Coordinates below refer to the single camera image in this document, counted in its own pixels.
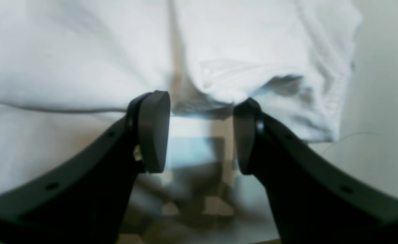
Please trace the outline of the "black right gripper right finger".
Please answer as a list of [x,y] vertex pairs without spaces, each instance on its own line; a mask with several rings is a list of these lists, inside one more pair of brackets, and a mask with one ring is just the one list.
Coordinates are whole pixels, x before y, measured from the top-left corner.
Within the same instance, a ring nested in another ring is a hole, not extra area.
[[239,169],[265,188],[283,244],[398,244],[398,199],[319,156],[252,98],[233,108]]

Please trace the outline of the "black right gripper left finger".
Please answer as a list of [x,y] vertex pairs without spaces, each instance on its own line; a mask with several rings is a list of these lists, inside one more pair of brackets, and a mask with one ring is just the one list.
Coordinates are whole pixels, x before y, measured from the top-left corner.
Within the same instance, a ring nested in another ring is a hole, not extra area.
[[4,244],[114,244],[141,173],[162,173],[170,96],[145,93],[60,167],[0,195]]

